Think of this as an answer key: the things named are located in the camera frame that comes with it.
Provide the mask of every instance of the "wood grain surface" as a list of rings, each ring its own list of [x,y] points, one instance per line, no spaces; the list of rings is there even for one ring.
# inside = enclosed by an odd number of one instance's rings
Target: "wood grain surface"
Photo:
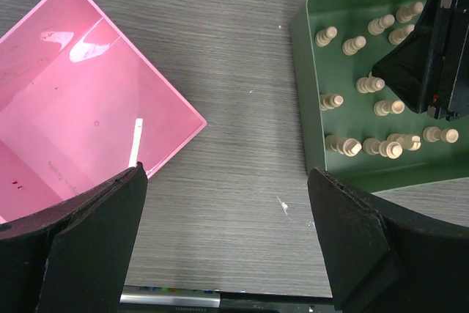
[[[38,1],[0,0],[0,32]],[[305,0],[95,1],[209,124],[151,179],[127,284],[330,296],[288,32]],[[468,186],[383,196],[469,225]]]

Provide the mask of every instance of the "pink plastic bin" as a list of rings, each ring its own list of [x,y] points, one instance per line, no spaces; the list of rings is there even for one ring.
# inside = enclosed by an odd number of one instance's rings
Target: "pink plastic bin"
[[[206,124],[93,0],[42,0],[0,39],[0,223],[151,177]]]

